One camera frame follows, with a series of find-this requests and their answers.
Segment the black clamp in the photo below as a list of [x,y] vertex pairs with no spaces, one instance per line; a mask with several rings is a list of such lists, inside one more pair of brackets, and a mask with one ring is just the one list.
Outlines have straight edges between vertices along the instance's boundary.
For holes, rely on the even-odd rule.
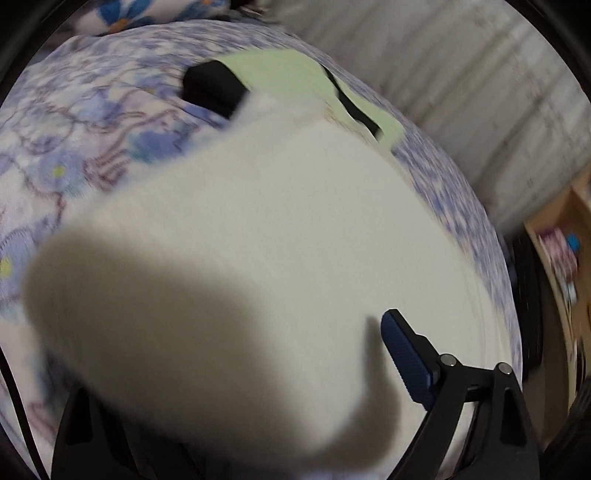
[[384,314],[381,331],[411,398],[427,410],[389,480],[435,479],[466,402],[477,406],[453,479],[539,480],[535,434],[508,364],[486,370],[440,355],[398,310]]

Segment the blue flower pattern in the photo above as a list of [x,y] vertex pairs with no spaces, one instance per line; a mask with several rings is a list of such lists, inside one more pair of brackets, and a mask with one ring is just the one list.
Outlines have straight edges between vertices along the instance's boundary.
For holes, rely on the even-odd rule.
[[212,8],[221,8],[226,5],[225,0],[197,0],[185,7],[174,21],[193,20],[195,18],[207,18]]
[[110,27],[108,33],[117,33],[129,28],[152,25],[152,17],[140,17],[153,0],[134,0],[127,8],[121,0],[110,1],[99,7],[100,16]]
[[[139,2],[134,9],[124,11],[119,2],[119,9],[105,9],[105,16],[111,20],[123,15],[137,19],[148,3]],[[22,275],[38,245],[61,220],[83,212],[96,197],[93,192],[111,192],[123,179],[141,175],[146,165],[173,161],[200,148],[226,125],[219,115],[178,98],[184,69],[253,47],[294,48],[309,55],[402,123],[405,137],[394,154],[408,170],[417,193],[473,261],[494,305],[504,314],[514,341],[513,365],[519,375],[519,327],[503,255],[484,208],[445,152],[324,53],[258,25],[210,21],[140,28],[103,38],[74,38],[29,67],[9,94],[0,109],[0,200],[6,200],[1,195],[9,191],[8,186],[20,184],[20,194],[30,198],[35,218],[29,225],[5,231],[0,202],[3,348],[10,354],[11,348],[22,347],[16,341],[11,347],[14,338],[9,328],[26,325],[18,302]],[[11,365],[17,380],[19,370],[30,369],[34,362],[39,362],[38,358]],[[41,393],[25,398],[25,405],[46,400],[47,392],[40,389],[42,385],[27,389]],[[2,395],[0,391],[0,413]],[[19,431],[16,423],[9,422],[9,426]],[[15,444],[26,458],[22,441],[15,438]],[[40,450],[48,452],[48,461],[52,444],[50,440],[38,442]]]

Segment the white curtain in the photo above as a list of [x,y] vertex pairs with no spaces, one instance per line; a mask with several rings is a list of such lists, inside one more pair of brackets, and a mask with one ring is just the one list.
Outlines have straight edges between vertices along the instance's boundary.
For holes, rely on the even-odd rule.
[[591,105],[504,0],[264,0],[431,135],[511,233],[591,157]]

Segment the black object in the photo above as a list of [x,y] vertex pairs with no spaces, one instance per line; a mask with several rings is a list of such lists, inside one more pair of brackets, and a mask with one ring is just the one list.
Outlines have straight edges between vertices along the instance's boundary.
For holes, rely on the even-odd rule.
[[591,378],[570,407],[566,423],[541,458],[543,480],[589,478],[591,452]]
[[439,355],[398,310],[382,318],[382,338],[414,401],[427,410],[423,423],[389,480],[437,476],[465,402],[477,402],[456,466],[455,480],[537,480],[538,446],[512,369],[466,367]]
[[[454,479],[539,480],[538,448],[521,390],[507,364],[465,367],[439,355],[398,310],[382,318],[382,338],[414,401],[427,415],[391,480],[433,480],[465,402],[478,402]],[[158,480],[201,478],[184,447],[149,437],[145,456]],[[57,435],[53,480],[141,480],[121,419],[84,388],[72,392]]]
[[521,332],[523,352],[523,381],[542,363],[544,330],[541,305],[540,275],[544,275],[534,244],[526,231],[512,242],[517,282],[513,285],[513,300]]
[[371,120],[371,118],[365,115],[365,113],[363,113],[361,110],[359,110],[359,108],[357,108],[357,106],[349,99],[349,97],[345,95],[344,91],[336,81],[335,76],[328,68],[322,65],[322,69],[326,73],[326,76],[329,78],[330,82],[335,86],[337,98],[339,99],[339,102],[345,107],[347,113],[354,120],[358,121],[362,125],[365,125],[374,137],[378,135],[378,132],[381,131],[378,124]]
[[[381,131],[378,124],[345,95],[330,70],[324,66],[321,67],[335,87],[335,96],[345,107],[347,113],[351,118],[366,126],[375,137]],[[187,69],[183,77],[181,98],[193,105],[216,112],[224,118],[230,118],[247,91],[247,88],[230,68],[219,60],[211,60]]]
[[244,5],[248,5],[250,3],[252,3],[252,0],[230,0],[230,9],[238,10],[240,7],[244,7]]
[[18,0],[0,16],[0,105],[45,40],[85,0]]
[[587,358],[585,357],[584,343],[582,339],[577,340],[577,374],[575,377],[575,391],[577,394],[583,388],[587,374]]
[[233,71],[212,60],[187,69],[181,98],[230,118],[247,91]]

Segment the wooden shelf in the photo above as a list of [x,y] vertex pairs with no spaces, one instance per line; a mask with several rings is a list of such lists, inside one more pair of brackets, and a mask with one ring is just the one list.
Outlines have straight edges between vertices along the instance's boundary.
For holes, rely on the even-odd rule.
[[[556,302],[560,326],[564,336],[568,374],[568,406],[570,407],[577,393],[577,355],[576,343],[582,342],[585,356],[591,359],[591,167],[585,169],[572,184],[560,193],[552,202],[525,223],[544,267],[548,282]],[[556,280],[538,235],[551,228],[560,228],[565,235],[574,233],[581,243],[579,268],[574,279],[577,303],[569,307],[565,304],[562,290]],[[586,375],[591,375],[591,361],[587,363]]]

